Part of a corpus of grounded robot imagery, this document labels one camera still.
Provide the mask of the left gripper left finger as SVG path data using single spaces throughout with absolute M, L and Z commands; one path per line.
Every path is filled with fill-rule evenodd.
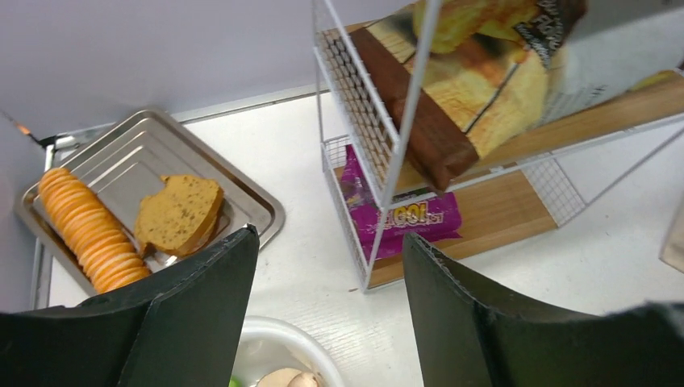
M 2 314 L 2 385 L 228 385 L 259 246 L 248 225 L 77 306 Z

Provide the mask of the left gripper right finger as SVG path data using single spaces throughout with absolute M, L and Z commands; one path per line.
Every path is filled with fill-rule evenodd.
M 518 293 L 404 237 L 402 261 L 426 386 L 680 386 L 683 306 L 606 316 Z

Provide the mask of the purple snack packet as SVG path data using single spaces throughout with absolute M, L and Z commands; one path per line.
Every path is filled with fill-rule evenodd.
M 380 211 L 375 206 L 352 146 L 346 146 L 345 152 L 346 164 L 340 178 L 340 188 L 365 258 L 369 259 Z M 399 254 L 406 233 L 416 233 L 430 242 L 459 239 L 461 224 L 457 201 L 451 193 L 399 206 L 388 212 L 376 258 L 381 260 Z

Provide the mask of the beige canvas tote bag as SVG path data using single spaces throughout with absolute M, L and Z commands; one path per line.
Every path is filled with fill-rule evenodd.
M 680 273 L 684 272 L 683 257 L 683 200 L 669 225 L 665 235 L 659 259 L 665 264 L 675 268 Z

